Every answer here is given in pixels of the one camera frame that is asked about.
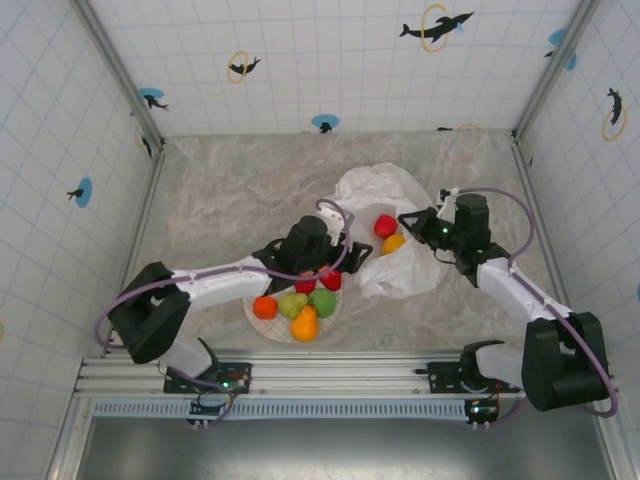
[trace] green apple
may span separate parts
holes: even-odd
[[[278,300],[278,310],[289,320],[293,320],[307,303],[309,299],[304,293],[287,292]]]
[[[327,318],[336,309],[336,294],[331,290],[320,288],[309,294],[309,303],[318,310],[318,317]]]

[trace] marble floor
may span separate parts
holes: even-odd
[[[144,232],[136,271],[152,261],[172,269],[233,262],[283,237],[316,199],[334,193],[353,167],[391,162],[411,173],[432,199],[442,187],[493,186],[523,196],[508,132],[380,132],[173,138]],[[493,239],[508,251],[526,240],[528,223],[510,200],[489,195]],[[518,260],[551,292],[537,240]],[[432,291],[393,300],[363,298],[345,276],[333,326],[309,345],[263,337],[241,300],[191,314],[183,328],[213,347],[243,349],[458,349],[502,339],[521,344],[524,325],[474,289],[454,267]]]

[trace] plastic bag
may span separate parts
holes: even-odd
[[[419,244],[402,226],[397,233],[403,230],[407,241],[389,255],[380,256],[382,240],[373,233],[373,225],[382,214],[397,218],[433,205],[409,172],[391,163],[354,168],[340,179],[333,198],[355,215],[351,238],[373,246],[373,253],[355,276],[364,297],[405,298],[428,292],[440,283],[445,271],[431,249]]]

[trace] red fruit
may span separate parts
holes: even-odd
[[[397,229],[398,222],[395,218],[391,215],[380,215],[378,220],[376,220],[376,224],[373,226],[373,233],[375,233],[377,237],[386,240],[396,233]]]
[[[334,270],[327,273],[325,276],[320,277],[320,281],[325,287],[327,287],[327,290],[336,292],[340,290],[340,287],[342,287],[342,274],[339,271]]]
[[[316,288],[315,280],[304,280],[302,282],[296,283],[296,293],[304,293],[305,295],[309,295],[313,292],[313,289]]]

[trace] tiled wall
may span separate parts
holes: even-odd
[[[152,113],[170,136],[318,132],[318,114],[334,131],[514,128],[578,0],[91,3],[136,84],[162,92],[169,111]],[[427,52],[399,37],[427,10],[427,31],[473,15]],[[238,52],[259,60],[244,76]]]
[[[572,304],[603,323],[621,386],[621,424],[638,455],[640,2],[604,2],[577,58],[527,139],[531,173]],[[622,98],[613,126],[610,88]]]
[[[0,1],[2,479],[46,471],[116,294],[151,165],[134,133],[67,0]]]

